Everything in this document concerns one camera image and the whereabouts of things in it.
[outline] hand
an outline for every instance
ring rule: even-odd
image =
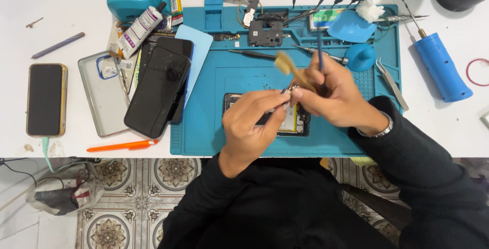
[[[389,125],[387,117],[363,99],[350,71],[324,53],[323,63],[324,68],[321,71],[316,51],[309,67],[301,71],[318,91],[325,83],[328,89],[327,98],[298,88],[292,91],[292,102],[300,102],[309,113],[321,115],[337,127],[356,127],[366,135],[382,132]],[[301,85],[297,79],[292,82]]]
[[[285,120],[282,104],[289,100],[290,94],[280,94],[280,90],[250,91],[224,113],[226,145],[219,155],[219,167],[226,177],[236,177],[273,142]],[[266,124],[255,126],[272,108],[275,111]]]

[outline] orange pen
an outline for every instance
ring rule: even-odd
[[[156,144],[158,144],[158,140],[144,140],[144,141],[131,142],[131,143],[93,147],[87,149],[87,152],[92,153],[92,152],[113,151],[113,150],[121,150],[121,149],[128,149],[130,151],[142,150],[142,149],[149,148],[151,145],[156,145]]]

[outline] blue electric screwdriver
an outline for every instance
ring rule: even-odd
[[[414,43],[414,46],[416,46],[421,59],[425,62],[428,71],[442,93],[443,102],[456,102],[472,96],[474,93],[460,78],[455,64],[443,46],[442,40],[438,37],[438,33],[426,36],[425,31],[419,27],[406,2],[404,0],[402,2],[413,18],[421,36],[421,40]]]

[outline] blue heat-resistant silicone mat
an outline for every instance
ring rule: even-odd
[[[288,11],[289,17],[298,15],[308,7],[265,7],[265,12]],[[397,15],[396,5],[385,5],[387,15]],[[239,47],[235,40],[213,41],[200,75],[184,110],[183,120],[172,123],[171,147],[173,155],[212,156],[225,144],[225,134],[221,124],[223,97],[227,92],[245,93],[250,90],[286,88],[292,76],[285,76],[273,65],[272,60],[252,58],[227,50],[253,50],[266,54],[276,54],[278,50],[287,52],[297,67],[307,67],[311,56],[290,44],[300,46],[317,45],[317,33],[309,31],[309,18],[293,22],[284,28],[284,38],[280,47],[248,46],[248,30],[236,20],[236,7],[224,7],[219,4],[205,7],[184,8],[185,24],[198,30],[214,33],[240,34]],[[391,73],[400,87],[399,26],[391,23],[391,29],[379,27],[370,43],[377,57]],[[343,42],[324,33],[323,50],[336,56],[344,56],[349,42]],[[365,99],[377,95],[386,95],[393,99],[400,109],[392,91],[386,87],[381,73],[374,67],[364,72],[351,72],[355,83]],[[365,156],[365,153],[350,140],[347,128],[337,128],[322,117],[312,116],[308,137],[277,137],[263,153],[266,157],[353,157]]]

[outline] clear phone case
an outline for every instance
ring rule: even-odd
[[[129,128],[124,116],[129,106],[122,73],[113,52],[104,51],[78,61],[83,86],[97,134],[107,137]]]

